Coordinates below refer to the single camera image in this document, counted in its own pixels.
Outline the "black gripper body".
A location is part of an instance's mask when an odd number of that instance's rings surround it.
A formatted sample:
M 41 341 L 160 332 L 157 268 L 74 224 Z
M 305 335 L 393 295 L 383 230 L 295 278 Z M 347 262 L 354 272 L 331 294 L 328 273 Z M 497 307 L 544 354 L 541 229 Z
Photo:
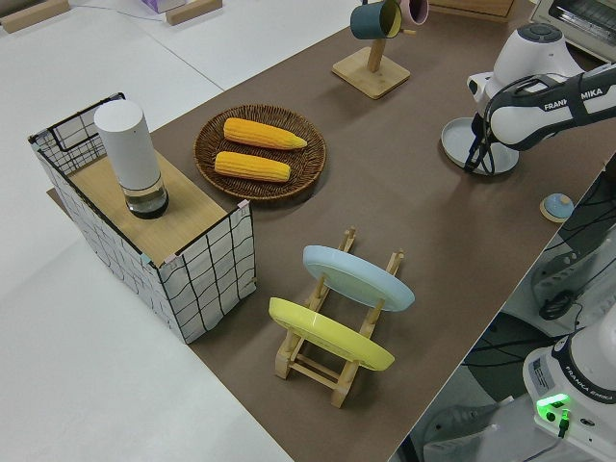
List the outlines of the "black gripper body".
M 492 98 L 484 91 L 477 90 L 474 94 L 476 112 L 472 121 L 472 131 L 479 140 L 495 140 L 490 121 Z

